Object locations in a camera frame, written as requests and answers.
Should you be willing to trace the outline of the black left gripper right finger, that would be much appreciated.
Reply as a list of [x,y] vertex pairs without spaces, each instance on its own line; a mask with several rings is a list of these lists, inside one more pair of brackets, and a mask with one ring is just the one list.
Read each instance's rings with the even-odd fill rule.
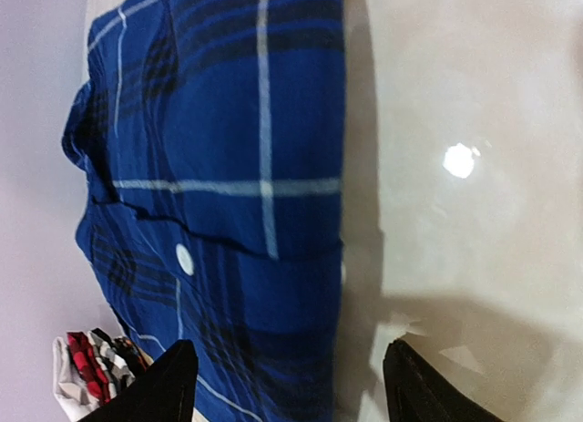
[[383,371],[388,415],[394,422],[501,422],[402,339],[388,345]]

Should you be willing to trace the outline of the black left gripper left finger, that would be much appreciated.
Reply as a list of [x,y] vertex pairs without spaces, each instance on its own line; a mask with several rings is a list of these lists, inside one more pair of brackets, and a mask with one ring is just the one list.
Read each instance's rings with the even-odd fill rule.
[[178,340],[143,376],[81,422],[190,422],[199,359],[190,340]]

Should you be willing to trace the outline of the blue plaid flannel shirt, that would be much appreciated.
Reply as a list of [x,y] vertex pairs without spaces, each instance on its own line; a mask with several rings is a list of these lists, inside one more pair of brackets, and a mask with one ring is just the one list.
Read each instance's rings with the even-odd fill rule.
[[62,145],[124,331],[194,344],[209,421],[331,420],[343,0],[125,0],[87,63]]

